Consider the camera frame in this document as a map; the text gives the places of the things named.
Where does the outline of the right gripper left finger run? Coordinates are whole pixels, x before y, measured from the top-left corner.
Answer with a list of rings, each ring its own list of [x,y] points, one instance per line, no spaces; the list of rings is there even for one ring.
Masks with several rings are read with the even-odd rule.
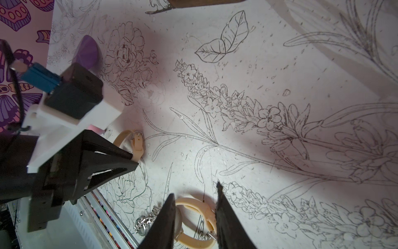
[[[175,195],[169,194],[138,249],[172,249],[176,217]]]

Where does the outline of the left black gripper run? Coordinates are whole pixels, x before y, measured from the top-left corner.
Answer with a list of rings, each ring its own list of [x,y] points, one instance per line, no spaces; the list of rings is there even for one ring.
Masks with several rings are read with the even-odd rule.
[[[1,161],[1,203],[29,197],[27,232],[46,229],[60,217],[62,206],[127,173],[115,168],[93,173],[89,165],[138,165],[133,155],[91,130],[84,130],[53,157],[28,173],[27,163],[37,137],[23,135]]]

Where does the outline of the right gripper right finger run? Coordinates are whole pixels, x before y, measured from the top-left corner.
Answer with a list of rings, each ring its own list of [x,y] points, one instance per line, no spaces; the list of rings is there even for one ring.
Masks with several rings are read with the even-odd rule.
[[[217,243],[220,249],[256,249],[234,213],[220,182],[216,185],[218,200],[215,209]]]

